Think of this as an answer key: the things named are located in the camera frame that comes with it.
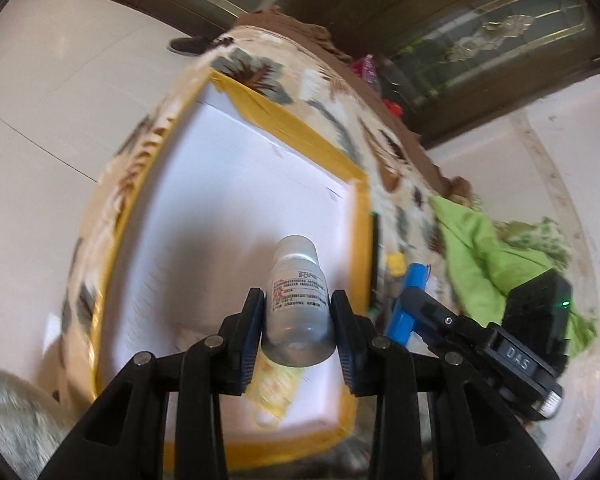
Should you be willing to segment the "white medicine bottle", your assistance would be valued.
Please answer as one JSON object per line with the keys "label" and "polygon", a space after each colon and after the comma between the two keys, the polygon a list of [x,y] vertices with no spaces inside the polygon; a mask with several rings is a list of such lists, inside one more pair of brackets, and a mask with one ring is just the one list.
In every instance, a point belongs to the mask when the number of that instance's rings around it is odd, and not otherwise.
{"label": "white medicine bottle", "polygon": [[289,235],[277,243],[265,299],[262,349],[270,360],[310,367],[334,353],[328,285],[311,240]]}

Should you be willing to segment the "yellow cartoon keychain toy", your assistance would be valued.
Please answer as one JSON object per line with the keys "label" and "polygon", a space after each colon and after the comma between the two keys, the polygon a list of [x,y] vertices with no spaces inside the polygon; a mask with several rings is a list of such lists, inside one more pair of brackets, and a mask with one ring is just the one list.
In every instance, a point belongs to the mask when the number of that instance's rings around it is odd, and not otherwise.
{"label": "yellow cartoon keychain toy", "polygon": [[264,353],[256,359],[247,399],[253,404],[251,416],[257,427],[276,429],[297,396],[303,370],[271,361]]}

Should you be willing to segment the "grey fluffy rug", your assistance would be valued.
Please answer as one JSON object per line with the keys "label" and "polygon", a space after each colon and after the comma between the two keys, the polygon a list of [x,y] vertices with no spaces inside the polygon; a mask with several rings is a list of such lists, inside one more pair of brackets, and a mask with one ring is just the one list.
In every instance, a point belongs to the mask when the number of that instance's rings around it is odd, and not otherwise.
{"label": "grey fluffy rug", "polygon": [[0,370],[0,452],[19,478],[38,478],[75,424],[50,394]]}

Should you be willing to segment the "green cloth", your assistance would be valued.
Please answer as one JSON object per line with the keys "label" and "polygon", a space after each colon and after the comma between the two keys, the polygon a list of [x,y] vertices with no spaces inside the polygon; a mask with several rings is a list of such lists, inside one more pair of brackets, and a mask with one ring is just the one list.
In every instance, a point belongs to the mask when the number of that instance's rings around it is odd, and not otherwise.
{"label": "green cloth", "polygon": [[551,218],[493,221],[480,209],[440,196],[429,205],[442,235],[449,280],[464,313],[482,326],[503,321],[506,297],[548,270],[564,274],[571,246]]}

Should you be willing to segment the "floral leaf blanket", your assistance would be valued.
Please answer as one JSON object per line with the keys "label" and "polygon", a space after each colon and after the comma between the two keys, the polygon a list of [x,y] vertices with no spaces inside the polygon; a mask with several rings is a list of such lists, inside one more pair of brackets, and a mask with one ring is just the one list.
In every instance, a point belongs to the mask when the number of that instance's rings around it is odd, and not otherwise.
{"label": "floral leaf blanket", "polygon": [[442,304],[454,307],[452,285],[437,244],[431,196],[449,197],[448,179],[428,158],[415,133],[381,103],[332,47],[302,32],[240,25],[197,56],[166,97],[138,124],[99,176],[74,248],[60,340],[59,399],[79,413],[94,400],[94,336],[102,316],[96,304],[114,234],[140,178],[155,159],[189,91],[212,70],[244,85],[242,102],[268,99],[350,158],[370,184],[370,204],[381,220],[381,270],[398,259],[432,266],[431,283]]}

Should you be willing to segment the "white box with yellow tape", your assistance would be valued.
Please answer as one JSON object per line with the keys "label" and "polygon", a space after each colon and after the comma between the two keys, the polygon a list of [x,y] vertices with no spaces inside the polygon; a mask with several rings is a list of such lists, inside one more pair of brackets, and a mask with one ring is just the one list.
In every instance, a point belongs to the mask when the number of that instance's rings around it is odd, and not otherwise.
{"label": "white box with yellow tape", "polygon": [[220,73],[186,92],[132,166],[92,328],[100,393],[136,352],[182,351],[265,287],[277,242],[302,235],[356,313],[370,298],[365,172],[302,120]]}

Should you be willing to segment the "pink plastic bag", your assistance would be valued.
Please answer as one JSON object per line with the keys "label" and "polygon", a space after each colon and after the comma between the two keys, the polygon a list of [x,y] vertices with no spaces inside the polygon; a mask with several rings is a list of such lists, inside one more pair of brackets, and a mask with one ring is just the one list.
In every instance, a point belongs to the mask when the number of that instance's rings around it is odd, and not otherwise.
{"label": "pink plastic bag", "polygon": [[367,82],[376,93],[381,94],[381,85],[376,72],[373,55],[368,54],[362,58],[358,58],[351,63],[350,67],[351,70]]}

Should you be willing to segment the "black shoe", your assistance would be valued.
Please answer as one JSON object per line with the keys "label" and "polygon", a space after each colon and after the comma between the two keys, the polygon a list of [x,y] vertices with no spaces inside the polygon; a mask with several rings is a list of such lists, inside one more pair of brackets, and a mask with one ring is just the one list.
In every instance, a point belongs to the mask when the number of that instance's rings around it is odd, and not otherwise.
{"label": "black shoe", "polygon": [[184,56],[198,56],[212,48],[213,40],[204,37],[174,38],[168,43],[168,50]]}

